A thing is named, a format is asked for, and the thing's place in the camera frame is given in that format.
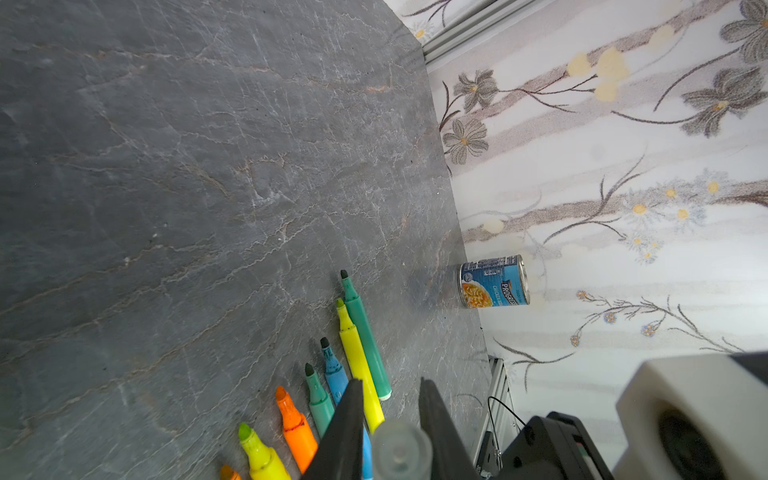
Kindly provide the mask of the light orange marker pen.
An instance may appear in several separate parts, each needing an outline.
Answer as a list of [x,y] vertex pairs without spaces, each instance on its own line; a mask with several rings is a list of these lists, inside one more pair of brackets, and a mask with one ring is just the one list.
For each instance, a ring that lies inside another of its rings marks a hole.
[[222,465],[219,470],[220,480],[242,480],[240,474],[229,465]]

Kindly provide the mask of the neon yellow highlighter pen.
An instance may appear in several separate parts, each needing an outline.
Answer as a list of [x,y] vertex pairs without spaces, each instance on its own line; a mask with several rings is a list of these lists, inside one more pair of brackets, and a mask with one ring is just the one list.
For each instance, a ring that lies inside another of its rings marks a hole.
[[265,445],[246,423],[238,427],[238,439],[249,463],[252,480],[290,480],[291,476],[276,451]]

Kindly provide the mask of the yellow marker pen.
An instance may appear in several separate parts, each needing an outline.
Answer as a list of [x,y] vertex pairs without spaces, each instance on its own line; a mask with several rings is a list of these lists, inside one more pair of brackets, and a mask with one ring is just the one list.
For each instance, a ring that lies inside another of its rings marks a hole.
[[339,336],[344,348],[351,374],[363,384],[363,409],[370,434],[385,421],[366,355],[357,327],[351,320],[347,307],[341,298],[336,300],[339,317]]

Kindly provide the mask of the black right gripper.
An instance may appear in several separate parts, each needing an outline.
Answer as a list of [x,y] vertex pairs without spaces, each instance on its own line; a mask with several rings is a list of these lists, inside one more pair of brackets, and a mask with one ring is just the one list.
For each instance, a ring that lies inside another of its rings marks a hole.
[[491,414],[479,449],[481,479],[612,479],[578,418],[559,412],[513,428]]

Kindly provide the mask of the green marker pen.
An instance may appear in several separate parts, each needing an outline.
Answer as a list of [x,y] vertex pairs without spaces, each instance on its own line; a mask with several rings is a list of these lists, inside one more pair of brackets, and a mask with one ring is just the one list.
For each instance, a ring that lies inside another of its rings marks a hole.
[[343,289],[343,300],[350,318],[358,330],[378,399],[386,401],[392,395],[392,387],[378,344],[373,335],[365,306],[361,296],[353,285],[349,273],[346,270],[341,270],[340,277]]

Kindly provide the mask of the teal marker pen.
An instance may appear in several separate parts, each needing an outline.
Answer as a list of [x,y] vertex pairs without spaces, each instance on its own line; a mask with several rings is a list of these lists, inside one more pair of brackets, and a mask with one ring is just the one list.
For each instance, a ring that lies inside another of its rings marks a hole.
[[333,401],[323,387],[313,366],[305,364],[305,380],[308,387],[309,408],[320,437],[323,437],[332,421],[335,409]]

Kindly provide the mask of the blue marker pen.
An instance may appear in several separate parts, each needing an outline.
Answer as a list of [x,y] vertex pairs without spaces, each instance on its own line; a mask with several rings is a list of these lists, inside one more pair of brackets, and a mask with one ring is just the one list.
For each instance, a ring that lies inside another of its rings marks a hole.
[[[329,386],[333,402],[336,406],[338,406],[349,383],[349,379],[343,365],[334,354],[328,338],[322,337],[320,344],[325,361],[325,378]],[[363,463],[361,478],[363,480],[373,480],[374,471],[372,461],[372,447],[366,428],[363,428],[362,460]]]

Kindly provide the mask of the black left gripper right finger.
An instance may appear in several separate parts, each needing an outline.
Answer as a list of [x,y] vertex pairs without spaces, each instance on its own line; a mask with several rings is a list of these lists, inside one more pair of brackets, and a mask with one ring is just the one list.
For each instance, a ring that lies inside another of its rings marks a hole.
[[434,381],[421,378],[418,406],[420,427],[432,444],[430,478],[478,479],[477,471]]

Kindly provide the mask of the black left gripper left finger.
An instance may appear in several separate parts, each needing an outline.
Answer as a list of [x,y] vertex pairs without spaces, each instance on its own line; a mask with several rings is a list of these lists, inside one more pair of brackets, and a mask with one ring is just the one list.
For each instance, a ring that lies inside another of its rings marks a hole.
[[363,384],[350,380],[302,480],[360,480],[363,466]]

